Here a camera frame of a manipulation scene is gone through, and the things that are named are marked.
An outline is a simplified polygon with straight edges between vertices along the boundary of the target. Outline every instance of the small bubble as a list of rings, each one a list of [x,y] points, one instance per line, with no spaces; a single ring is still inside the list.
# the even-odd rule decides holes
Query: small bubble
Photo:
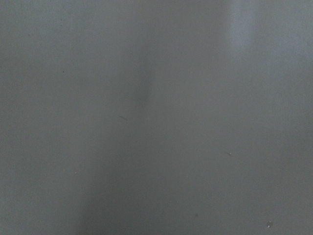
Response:
[[[273,227],[273,222],[272,221],[267,222],[266,227],[268,227],[268,228]]]

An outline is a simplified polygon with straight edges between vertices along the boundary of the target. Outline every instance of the gray background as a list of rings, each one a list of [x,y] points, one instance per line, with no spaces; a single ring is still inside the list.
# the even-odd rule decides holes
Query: gray background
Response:
[[[1,0],[1,234],[310,234],[312,22],[311,0]]]

